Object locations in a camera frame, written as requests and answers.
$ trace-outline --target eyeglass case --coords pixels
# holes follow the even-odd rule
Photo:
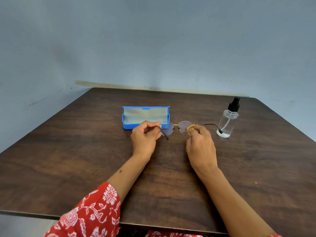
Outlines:
[[[122,122],[123,128],[131,130],[143,121],[164,122],[170,121],[169,108],[161,106],[123,106]],[[161,128],[168,128],[169,123],[162,124]]]

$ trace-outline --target beige strip on wall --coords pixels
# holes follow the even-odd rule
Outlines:
[[[125,85],[113,85],[107,83],[95,83],[83,80],[77,80],[77,85],[86,87],[98,87],[98,88],[113,88],[113,89],[128,89],[128,90],[144,90],[144,91],[163,91],[163,92],[179,92],[179,93],[190,93],[190,94],[206,94],[206,95],[222,95],[222,96],[241,96],[249,97],[245,93],[232,93],[232,92],[220,92],[220,91],[207,91],[207,90],[187,90],[187,89],[171,89],[171,88],[160,88],[160,87],[135,87]]]

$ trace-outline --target red floral clothing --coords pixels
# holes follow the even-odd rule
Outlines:
[[[116,190],[105,182],[85,196],[73,210],[61,216],[44,237],[115,237],[119,232],[120,206]],[[149,231],[146,237],[202,236]]]

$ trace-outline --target wall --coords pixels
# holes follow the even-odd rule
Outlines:
[[[76,80],[247,95],[316,140],[315,7],[316,0],[1,0],[0,151],[80,96],[85,90],[70,90]]]

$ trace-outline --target hand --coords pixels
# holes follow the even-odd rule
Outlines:
[[[159,139],[161,127],[159,121],[144,121],[138,127],[133,129],[131,139],[133,143],[133,155],[140,155],[146,159],[150,159],[156,147],[156,139]]]
[[[186,142],[185,150],[192,168],[201,179],[218,168],[214,142],[210,132],[204,126],[197,125],[189,132],[191,137]]]

